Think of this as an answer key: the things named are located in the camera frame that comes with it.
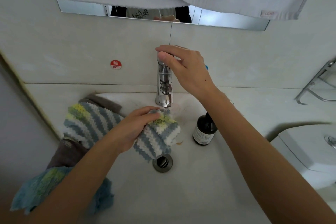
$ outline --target sink drain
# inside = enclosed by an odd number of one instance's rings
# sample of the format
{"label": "sink drain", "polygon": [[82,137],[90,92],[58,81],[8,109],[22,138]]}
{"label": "sink drain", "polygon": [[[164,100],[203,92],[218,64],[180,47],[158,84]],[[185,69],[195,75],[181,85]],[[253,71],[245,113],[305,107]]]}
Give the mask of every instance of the sink drain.
{"label": "sink drain", "polygon": [[169,154],[162,155],[153,160],[153,167],[160,173],[165,173],[173,166],[173,159]]}

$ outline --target sink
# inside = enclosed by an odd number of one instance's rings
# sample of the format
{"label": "sink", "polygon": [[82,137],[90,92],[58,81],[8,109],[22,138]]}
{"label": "sink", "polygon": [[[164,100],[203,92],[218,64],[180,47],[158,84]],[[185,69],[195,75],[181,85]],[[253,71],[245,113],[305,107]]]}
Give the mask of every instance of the sink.
{"label": "sink", "polygon": [[[129,114],[155,106],[155,93],[98,94],[122,105]],[[217,132],[211,143],[192,139],[196,121],[206,113],[191,94],[174,94],[171,113],[181,126],[180,145],[172,147],[174,164],[157,172],[133,148],[121,154],[107,178],[113,182],[114,205],[90,217],[90,223],[270,223]]]}

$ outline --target hot label sticker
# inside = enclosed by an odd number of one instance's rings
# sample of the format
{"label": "hot label sticker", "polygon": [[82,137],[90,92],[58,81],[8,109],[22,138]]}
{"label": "hot label sticker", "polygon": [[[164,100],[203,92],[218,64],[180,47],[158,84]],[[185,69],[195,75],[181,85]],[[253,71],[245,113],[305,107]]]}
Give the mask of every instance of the hot label sticker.
{"label": "hot label sticker", "polygon": [[121,68],[121,62],[119,60],[112,60],[111,61],[111,68],[113,69],[120,69]]}

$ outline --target chrome faucet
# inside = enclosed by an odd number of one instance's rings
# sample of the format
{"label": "chrome faucet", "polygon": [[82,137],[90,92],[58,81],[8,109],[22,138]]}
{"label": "chrome faucet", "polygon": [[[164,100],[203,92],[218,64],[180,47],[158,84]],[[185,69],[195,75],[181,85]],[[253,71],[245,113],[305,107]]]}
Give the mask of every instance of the chrome faucet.
{"label": "chrome faucet", "polygon": [[155,103],[168,108],[173,103],[172,73],[170,68],[157,59],[157,87]]}

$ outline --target metal towel rack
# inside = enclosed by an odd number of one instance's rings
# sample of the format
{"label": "metal towel rack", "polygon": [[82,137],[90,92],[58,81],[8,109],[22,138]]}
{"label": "metal towel rack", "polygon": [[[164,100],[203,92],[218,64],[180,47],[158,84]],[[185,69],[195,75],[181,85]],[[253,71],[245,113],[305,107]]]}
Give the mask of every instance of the metal towel rack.
{"label": "metal towel rack", "polygon": [[336,102],[336,99],[325,99],[321,96],[319,96],[318,94],[316,94],[314,91],[312,91],[311,89],[309,89],[310,86],[315,85],[315,82],[317,80],[320,80],[326,84],[328,84],[329,86],[333,87],[334,89],[336,89],[335,85],[332,85],[331,83],[327,82],[325,80],[325,78],[328,77],[328,75],[330,74],[336,74],[336,69],[333,68],[332,66],[336,63],[336,58],[334,60],[329,60],[322,68],[321,70],[313,77],[313,79],[311,79],[311,81],[301,90],[301,92],[297,95],[296,102],[300,105],[307,105],[305,103],[302,103],[300,101],[301,97],[306,93],[309,92],[310,94],[312,94],[313,96],[317,97],[318,99],[324,101],[324,102]]}

